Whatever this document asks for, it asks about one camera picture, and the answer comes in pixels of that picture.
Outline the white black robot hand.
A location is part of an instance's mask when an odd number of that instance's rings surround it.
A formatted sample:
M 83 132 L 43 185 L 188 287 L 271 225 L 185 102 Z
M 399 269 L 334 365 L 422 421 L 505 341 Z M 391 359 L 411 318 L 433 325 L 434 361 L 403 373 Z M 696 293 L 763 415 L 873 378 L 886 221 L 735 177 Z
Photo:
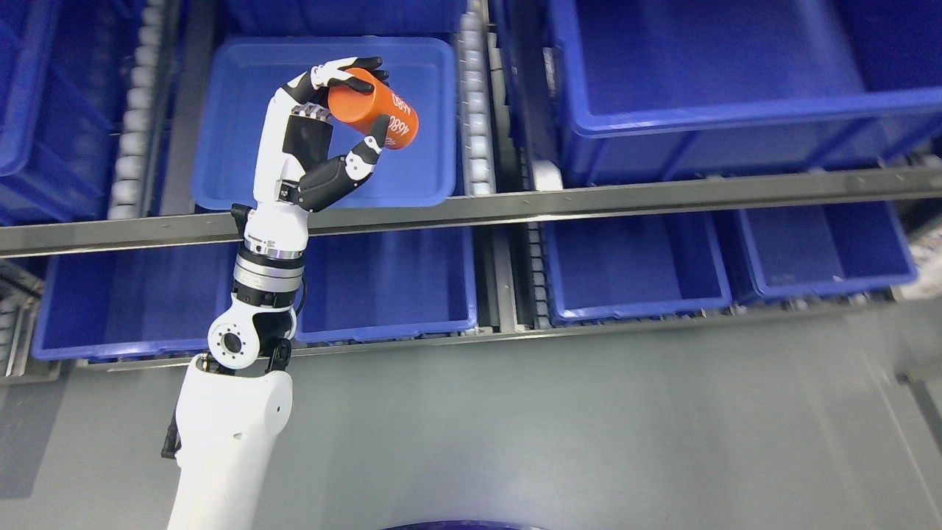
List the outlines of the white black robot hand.
M 308 215 L 330 207 L 372 177 L 386 145 L 390 117 L 381 114 L 347 154 L 328 158 L 333 123 L 327 97 L 337 88 L 373 94 L 375 85 L 351 70 L 368 71 L 386 86 L 389 74 L 381 64 L 381 57 L 331 60 L 287 81 L 270 98 L 255 166 L 256 207 L 243 230 L 249 251 L 269 258 L 299 258 L 308 245 Z

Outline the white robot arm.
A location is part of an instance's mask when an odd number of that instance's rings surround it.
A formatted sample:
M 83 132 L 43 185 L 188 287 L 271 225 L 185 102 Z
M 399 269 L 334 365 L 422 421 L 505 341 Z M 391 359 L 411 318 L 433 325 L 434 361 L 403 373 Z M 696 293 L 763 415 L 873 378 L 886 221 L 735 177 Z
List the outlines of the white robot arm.
M 305 242 L 248 236 L 229 308 L 188 363 L 174 410 L 180 479 L 169 529 L 249 529 L 293 406 L 287 372 Z

